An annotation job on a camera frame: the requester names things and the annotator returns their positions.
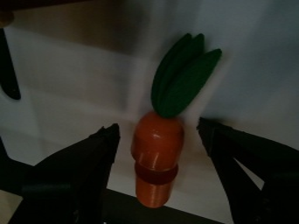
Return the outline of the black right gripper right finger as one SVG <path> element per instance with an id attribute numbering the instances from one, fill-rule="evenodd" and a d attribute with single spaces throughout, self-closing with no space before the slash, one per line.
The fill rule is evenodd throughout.
<path id="1" fill-rule="evenodd" d="M 299 150 L 201 118 L 234 224 L 299 224 Z"/>

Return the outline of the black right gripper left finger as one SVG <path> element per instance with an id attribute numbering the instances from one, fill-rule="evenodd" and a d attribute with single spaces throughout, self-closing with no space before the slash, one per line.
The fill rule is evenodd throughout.
<path id="1" fill-rule="evenodd" d="M 102 224 L 102 194 L 118 139 L 118 125 L 112 124 L 30 168 L 7 224 Z"/>

